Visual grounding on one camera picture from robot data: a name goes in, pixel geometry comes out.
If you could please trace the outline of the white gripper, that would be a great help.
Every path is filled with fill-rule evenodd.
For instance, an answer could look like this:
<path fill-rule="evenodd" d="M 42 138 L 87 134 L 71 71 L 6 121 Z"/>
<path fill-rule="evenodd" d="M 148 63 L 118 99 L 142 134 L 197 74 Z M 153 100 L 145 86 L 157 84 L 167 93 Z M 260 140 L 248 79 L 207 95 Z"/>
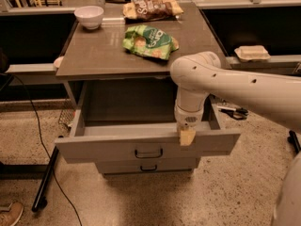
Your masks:
<path fill-rule="evenodd" d="M 196 127 L 204 113 L 204 103 L 209 94 L 196 93 L 178 88 L 174 106 L 174 115 L 178 124 L 177 131 L 181 146 L 190 146 L 196 136 Z"/>

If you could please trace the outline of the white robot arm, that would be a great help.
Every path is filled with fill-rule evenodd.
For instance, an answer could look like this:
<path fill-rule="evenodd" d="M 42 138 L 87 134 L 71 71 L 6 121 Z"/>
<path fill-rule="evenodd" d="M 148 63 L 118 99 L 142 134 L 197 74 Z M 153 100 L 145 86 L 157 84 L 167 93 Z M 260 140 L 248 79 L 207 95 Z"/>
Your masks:
<path fill-rule="evenodd" d="M 170 75 L 178 86 L 175 118 L 180 142 L 189 145 L 212 94 L 301 133 L 301 79 L 221 68 L 213 52 L 177 58 Z M 271 226 L 301 226 L 301 153 L 289 166 L 277 197 Z"/>

